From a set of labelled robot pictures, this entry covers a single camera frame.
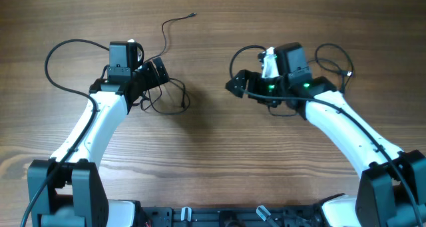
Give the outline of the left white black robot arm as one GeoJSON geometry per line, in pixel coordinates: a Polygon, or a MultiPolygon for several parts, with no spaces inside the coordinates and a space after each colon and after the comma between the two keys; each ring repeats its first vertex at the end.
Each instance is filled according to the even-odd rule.
{"type": "Polygon", "coordinates": [[[136,101],[170,81],[160,55],[149,59],[133,40],[111,42],[109,63],[82,96],[88,103],[66,141],[27,173],[30,202],[21,225],[150,226],[137,200],[107,198],[99,165],[116,128],[136,101]]]}

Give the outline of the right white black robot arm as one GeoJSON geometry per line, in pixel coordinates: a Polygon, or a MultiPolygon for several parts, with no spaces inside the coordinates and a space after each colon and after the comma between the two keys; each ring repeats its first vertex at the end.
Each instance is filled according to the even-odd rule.
{"type": "Polygon", "coordinates": [[[230,73],[226,89],[274,109],[285,104],[320,129],[359,176],[355,196],[338,194],[310,206],[289,206],[274,220],[264,206],[258,216],[271,226],[423,226],[425,156],[405,152],[383,138],[346,102],[344,88],[313,77],[299,43],[260,47],[260,72],[230,73]]]}

